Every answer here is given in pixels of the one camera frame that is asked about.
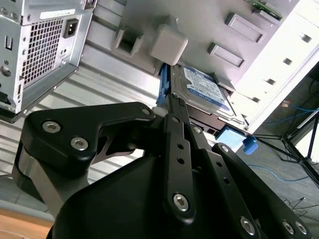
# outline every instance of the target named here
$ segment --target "power supply unit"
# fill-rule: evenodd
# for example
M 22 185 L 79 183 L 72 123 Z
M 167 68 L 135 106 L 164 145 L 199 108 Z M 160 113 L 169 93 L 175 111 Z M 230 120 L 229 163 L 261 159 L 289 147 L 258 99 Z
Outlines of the power supply unit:
M 1 120 L 15 122 L 76 71 L 96 1 L 0 1 Z

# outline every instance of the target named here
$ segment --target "ventilation slot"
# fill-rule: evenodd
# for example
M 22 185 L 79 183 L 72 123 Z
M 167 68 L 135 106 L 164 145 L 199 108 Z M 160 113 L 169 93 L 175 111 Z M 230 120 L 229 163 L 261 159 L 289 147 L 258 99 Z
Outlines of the ventilation slot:
M 286 58 L 285 60 L 283 60 L 283 62 L 290 66 L 293 61 L 290 60 L 289 58 Z
M 34 23 L 31 27 L 27 60 L 22 66 L 24 85 L 30 85 L 54 69 L 63 20 Z
M 276 81 L 274 81 L 274 80 L 272 80 L 272 79 L 268 79 L 268 80 L 266 80 L 266 82 L 267 82 L 268 84 L 272 85 L 272 86 L 276 83 Z
M 302 41 L 304 41 L 304 42 L 306 42 L 306 43 L 309 43 L 309 42 L 312 40 L 311 37 L 309 37 L 308 35 L 306 35 L 306 34 L 304 34 L 304 33 L 302 33 L 302 34 L 300 35 L 300 37 L 301 37 Z

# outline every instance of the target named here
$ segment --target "metal stand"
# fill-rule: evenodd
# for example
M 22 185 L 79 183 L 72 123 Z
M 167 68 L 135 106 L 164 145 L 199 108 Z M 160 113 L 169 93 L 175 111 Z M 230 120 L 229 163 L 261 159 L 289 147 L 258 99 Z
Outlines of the metal stand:
M 208 144 L 184 100 L 169 94 L 165 109 L 133 102 L 28 115 L 12 176 L 55 217 L 47 239 L 312 238 L 227 145 Z M 88 185 L 91 164 L 135 149 L 143 157 Z
M 313 127 L 313 132 L 312 136 L 310 139 L 310 144 L 309 144 L 309 149 L 308 149 L 308 154 L 306 157 L 304 157 L 299 150 L 294 146 L 294 144 L 291 142 L 291 140 L 301 131 L 303 130 L 309 123 L 314 121 L 314 127 Z M 284 136 L 279 136 L 279 135 L 266 135 L 266 134 L 258 134 L 255 135 L 256 139 L 271 147 L 272 149 L 290 157 L 291 159 L 294 159 L 295 161 L 292 160 L 285 160 L 281 156 L 279 156 L 281 161 L 288 162 L 288 163 L 297 163 L 300 164 L 300 166 L 305 170 L 305 172 L 309 175 L 309 177 L 314 181 L 317 187 L 319 187 L 319 175 L 315 171 L 315 169 L 312 167 L 312 165 L 309 163 L 309 159 L 311 158 L 311 154 L 313 151 L 313 146 L 314 146 L 314 141 L 315 141 L 315 136 L 316 136 L 316 131 L 318 127 L 318 122 L 319 122 L 319 113 L 316 113 L 312 119 L 307 121 L 306 123 L 303 123 L 301 127 L 296 128 L 292 133 Z M 282 149 L 263 141 L 262 139 L 274 139 L 274 140 L 280 140 L 284 146 L 285 149 L 288 150 L 288 152 L 283 151 Z

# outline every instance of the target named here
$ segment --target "floor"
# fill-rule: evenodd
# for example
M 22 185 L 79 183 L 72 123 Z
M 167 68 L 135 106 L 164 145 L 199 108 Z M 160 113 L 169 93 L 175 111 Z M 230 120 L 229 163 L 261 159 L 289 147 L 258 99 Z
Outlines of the floor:
M 256 134 L 275 134 L 269 127 L 261 126 Z M 269 141 L 273 145 L 282 148 L 281 142 L 271 140 Z M 258 149 L 251 155 L 246 155 L 243 149 L 239 149 L 237 154 L 247 163 L 258 166 L 266 167 L 282 179 L 298 179 L 303 178 L 306 175 L 304 170 L 298 165 L 293 163 L 282 162 L 274 151 L 263 144 L 258 144 Z M 300 202 L 297 208 L 308 207 L 311 205 L 319 204 L 319 189 L 310 179 L 305 179 L 299 182 L 282 182 L 276 179 L 271 173 L 259 169 L 253 168 L 253 171 L 282 199 L 289 200 L 292 205 L 295 205 L 300 198 L 305 197 Z M 308 225 L 315 239 L 319 239 L 319 207 L 306 209 L 308 212 L 305 217 L 301 217 L 302 220 Z

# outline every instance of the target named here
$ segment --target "silver screw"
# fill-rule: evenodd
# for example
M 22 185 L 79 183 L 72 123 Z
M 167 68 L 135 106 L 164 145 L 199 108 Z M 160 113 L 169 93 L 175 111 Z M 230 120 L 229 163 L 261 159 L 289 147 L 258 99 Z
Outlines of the silver screw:
M 48 133 L 57 133 L 61 130 L 60 125 L 53 121 L 44 122 L 42 128 Z
M 179 119 L 178 119 L 178 118 L 173 117 L 172 120 L 173 120 L 174 122 L 176 122 L 176 123 L 179 123 Z
M 195 126 L 193 129 L 195 130 L 196 133 L 201 133 L 200 128 L 198 128 L 198 127 Z
M 81 137 L 71 139 L 71 146 L 77 150 L 83 151 L 89 147 L 88 141 Z
M 4 7 L 1 8 L 1 13 L 6 16 L 8 15 L 8 11 Z
M 146 114 L 148 116 L 151 114 L 151 112 L 149 110 L 147 110 L 147 109 L 142 109 L 142 111 L 143 111 L 144 114 Z
M 18 19 L 18 15 L 15 12 L 12 12 L 10 15 L 14 20 Z
M 173 201 L 175 206 L 177 206 L 177 208 L 181 211 L 185 212 L 188 210 L 188 201 L 182 194 L 175 194 Z
M 247 218 L 241 217 L 240 224 L 249 235 L 253 236 L 255 234 L 255 228 Z
M 295 234 L 295 231 L 294 229 L 290 226 L 289 223 L 287 223 L 286 221 L 283 221 L 283 225 L 284 225 L 284 228 L 291 234 Z
M 228 148 L 224 145 L 221 146 L 221 149 L 224 150 L 225 153 L 229 152 Z
M 299 229 L 299 231 L 301 231 L 303 234 L 307 235 L 306 228 L 300 222 L 296 222 L 296 226 Z

